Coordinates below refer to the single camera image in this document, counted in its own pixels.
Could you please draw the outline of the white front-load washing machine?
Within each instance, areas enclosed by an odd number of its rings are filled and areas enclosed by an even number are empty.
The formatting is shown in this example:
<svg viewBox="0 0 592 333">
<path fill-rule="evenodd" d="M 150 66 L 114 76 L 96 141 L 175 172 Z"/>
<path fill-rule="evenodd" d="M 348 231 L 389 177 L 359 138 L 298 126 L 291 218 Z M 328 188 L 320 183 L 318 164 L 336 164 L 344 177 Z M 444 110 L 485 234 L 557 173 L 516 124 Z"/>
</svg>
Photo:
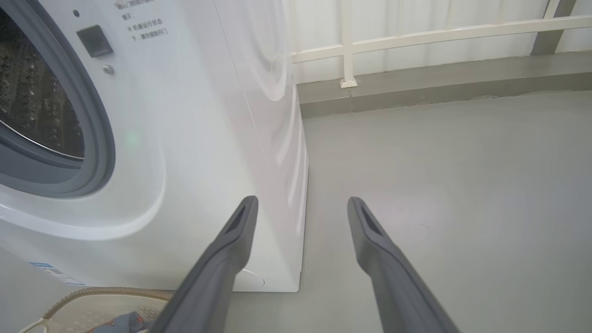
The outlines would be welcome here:
<svg viewBox="0 0 592 333">
<path fill-rule="evenodd" d="M 112 175 L 80 197 L 0 185 L 0 248 L 86 286 L 176 289 L 256 196 L 245 268 L 297 292 L 309 160 L 286 0 L 41 0 L 104 104 Z M 91 58 L 76 32 L 102 28 Z"/>
</svg>

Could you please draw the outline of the grey rubber door gasket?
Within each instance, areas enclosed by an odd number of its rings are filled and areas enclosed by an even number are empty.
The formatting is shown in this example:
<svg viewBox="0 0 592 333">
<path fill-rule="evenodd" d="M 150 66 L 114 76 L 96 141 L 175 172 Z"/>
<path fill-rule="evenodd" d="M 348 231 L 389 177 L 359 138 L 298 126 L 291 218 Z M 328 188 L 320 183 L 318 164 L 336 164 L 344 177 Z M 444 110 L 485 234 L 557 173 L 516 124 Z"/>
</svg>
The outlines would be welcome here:
<svg viewBox="0 0 592 333">
<path fill-rule="evenodd" d="M 0 185 L 40 197 L 91 194 L 112 175 L 116 148 L 108 116 L 80 56 L 41 0 L 0 0 L 57 76 L 80 123 L 83 160 L 68 160 L 32 146 L 0 127 Z"/>
</svg>

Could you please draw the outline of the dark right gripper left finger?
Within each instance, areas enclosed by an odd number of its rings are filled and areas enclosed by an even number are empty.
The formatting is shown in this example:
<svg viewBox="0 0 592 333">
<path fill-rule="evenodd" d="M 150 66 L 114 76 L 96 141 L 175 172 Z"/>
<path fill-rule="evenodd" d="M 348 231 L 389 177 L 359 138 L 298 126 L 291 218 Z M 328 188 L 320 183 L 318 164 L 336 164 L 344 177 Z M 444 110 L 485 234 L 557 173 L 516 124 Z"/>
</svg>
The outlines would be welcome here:
<svg viewBox="0 0 592 333">
<path fill-rule="evenodd" d="M 224 333 L 235 278 L 250 259 L 258 206 L 256 196 L 243 198 L 148 333 Z"/>
</svg>

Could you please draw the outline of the perforated steel washer drum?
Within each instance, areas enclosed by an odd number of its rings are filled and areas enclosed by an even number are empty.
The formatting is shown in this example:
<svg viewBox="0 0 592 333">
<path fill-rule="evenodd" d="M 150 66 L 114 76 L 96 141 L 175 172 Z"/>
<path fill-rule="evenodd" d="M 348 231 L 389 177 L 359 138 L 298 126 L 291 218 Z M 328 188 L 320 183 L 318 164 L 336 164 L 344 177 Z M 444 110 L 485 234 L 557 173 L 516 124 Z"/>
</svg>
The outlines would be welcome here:
<svg viewBox="0 0 592 333">
<path fill-rule="evenodd" d="M 85 156 L 82 129 L 65 89 L 2 9 L 0 127 L 59 157 L 81 161 Z"/>
</svg>

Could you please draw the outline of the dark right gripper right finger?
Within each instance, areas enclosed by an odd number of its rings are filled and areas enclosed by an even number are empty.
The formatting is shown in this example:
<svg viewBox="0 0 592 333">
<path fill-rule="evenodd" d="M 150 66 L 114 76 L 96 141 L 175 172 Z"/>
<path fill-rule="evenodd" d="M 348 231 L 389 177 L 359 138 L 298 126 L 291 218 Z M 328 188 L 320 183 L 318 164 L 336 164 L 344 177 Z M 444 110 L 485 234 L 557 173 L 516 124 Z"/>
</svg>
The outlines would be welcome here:
<svg viewBox="0 0 592 333">
<path fill-rule="evenodd" d="M 349 198 L 347 219 L 357 262 L 371 278 L 383 333 L 460 333 L 361 198 Z"/>
</svg>

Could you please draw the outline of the blue energy label sticker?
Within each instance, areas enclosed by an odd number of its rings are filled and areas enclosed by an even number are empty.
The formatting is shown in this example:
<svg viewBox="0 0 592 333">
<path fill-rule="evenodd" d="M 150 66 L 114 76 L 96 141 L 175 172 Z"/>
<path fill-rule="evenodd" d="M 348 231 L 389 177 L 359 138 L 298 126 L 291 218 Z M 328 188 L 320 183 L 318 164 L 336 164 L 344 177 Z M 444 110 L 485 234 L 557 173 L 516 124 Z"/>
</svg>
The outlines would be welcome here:
<svg viewBox="0 0 592 333">
<path fill-rule="evenodd" d="M 32 262 L 29 262 L 29 264 L 33 265 L 36 268 L 40 268 L 42 271 L 46 272 L 53 278 L 56 278 L 57 280 L 68 286 L 86 286 L 86 284 L 79 282 L 78 280 L 72 278 L 70 275 L 63 273 L 61 270 L 53 267 L 50 264 Z"/>
</svg>

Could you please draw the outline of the white metal rack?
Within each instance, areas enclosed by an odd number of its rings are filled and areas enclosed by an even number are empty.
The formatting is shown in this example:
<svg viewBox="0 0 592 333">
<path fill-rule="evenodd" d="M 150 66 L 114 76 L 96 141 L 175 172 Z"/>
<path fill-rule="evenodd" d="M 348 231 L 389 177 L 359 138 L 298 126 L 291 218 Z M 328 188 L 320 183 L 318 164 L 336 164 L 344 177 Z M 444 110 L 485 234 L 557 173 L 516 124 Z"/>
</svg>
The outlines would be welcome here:
<svg viewBox="0 0 592 333">
<path fill-rule="evenodd" d="M 342 2 L 340 12 L 342 41 L 336 45 L 298 50 L 290 55 L 290 61 L 292 63 L 305 63 L 341 56 L 343 59 L 343 78 L 340 88 L 342 89 L 353 88 L 358 85 L 354 78 L 353 55 L 355 54 L 475 38 L 592 28 L 592 14 L 572 15 L 569 13 L 568 15 L 557 17 L 556 13 L 560 7 L 561 0 L 549 0 L 541 18 L 523 21 L 505 21 L 503 11 L 508 0 L 499 0 L 495 23 L 452 27 L 450 20 L 458 0 L 449 0 L 443 29 L 402 35 L 397 33 L 393 36 L 353 41 L 353 2 L 352 0 L 340 1 Z"/>
</svg>

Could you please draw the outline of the cream perforated laundry basket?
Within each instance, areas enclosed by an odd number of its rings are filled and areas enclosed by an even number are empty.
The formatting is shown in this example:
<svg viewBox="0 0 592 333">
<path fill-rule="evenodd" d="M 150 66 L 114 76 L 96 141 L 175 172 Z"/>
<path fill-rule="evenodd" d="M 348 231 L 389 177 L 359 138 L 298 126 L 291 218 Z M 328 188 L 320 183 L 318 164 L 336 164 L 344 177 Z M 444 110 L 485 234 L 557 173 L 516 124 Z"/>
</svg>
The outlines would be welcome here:
<svg viewBox="0 0 592 333">
<path fill-rule="evenodd" d="M 173 293 L 130 287 L 91 287 L 71 293 L 19 333 L 86 333 L 131 312 L 157 319 Z"/>
</svg>

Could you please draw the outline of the blue bear print garment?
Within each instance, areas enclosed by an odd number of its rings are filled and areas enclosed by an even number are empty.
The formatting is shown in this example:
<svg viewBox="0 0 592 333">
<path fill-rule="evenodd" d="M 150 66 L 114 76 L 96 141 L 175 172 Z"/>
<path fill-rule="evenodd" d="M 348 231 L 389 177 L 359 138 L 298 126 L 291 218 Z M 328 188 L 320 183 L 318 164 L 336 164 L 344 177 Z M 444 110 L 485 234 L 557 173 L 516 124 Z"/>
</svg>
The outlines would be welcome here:
<svg viewBox="0 0 592 333">
<path fill-rule="evenodd" d="M 130 312 L 93 327 L 86 333 L 142 333 L 153 325 L 154 321 L 146 321 L 138 312 Z"/>
</svg>

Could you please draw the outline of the round white filter cover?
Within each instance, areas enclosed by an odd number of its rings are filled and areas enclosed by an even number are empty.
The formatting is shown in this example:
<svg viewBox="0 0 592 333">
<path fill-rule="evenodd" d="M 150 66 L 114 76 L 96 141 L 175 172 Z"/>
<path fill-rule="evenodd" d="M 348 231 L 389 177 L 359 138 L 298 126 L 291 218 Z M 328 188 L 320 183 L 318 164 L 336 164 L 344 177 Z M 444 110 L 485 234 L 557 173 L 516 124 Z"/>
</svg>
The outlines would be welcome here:
<svg viewBox="0 0 592 333">
<path fill-rule="evenodd" d="M 265 285 L 264 279 L 250 270 L 240 270 L 235 276 L 233 291 L 256 292 Z"/>
</svg>

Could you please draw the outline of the black door lock latch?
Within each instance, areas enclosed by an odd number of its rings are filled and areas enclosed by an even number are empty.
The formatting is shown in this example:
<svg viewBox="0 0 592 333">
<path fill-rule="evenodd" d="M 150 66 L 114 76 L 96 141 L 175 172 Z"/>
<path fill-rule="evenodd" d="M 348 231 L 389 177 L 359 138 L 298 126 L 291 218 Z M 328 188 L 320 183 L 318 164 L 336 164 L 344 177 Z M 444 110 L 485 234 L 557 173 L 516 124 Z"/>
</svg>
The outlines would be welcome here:
<svg viewBox="0 0 592 333">
<path fill-rule="evenodd" d="M 83 28 L 77 31 L 76 34 L 91 58 L 102 57 L 113 53 L 112 46 L 99 25 Z"/>
</svg>

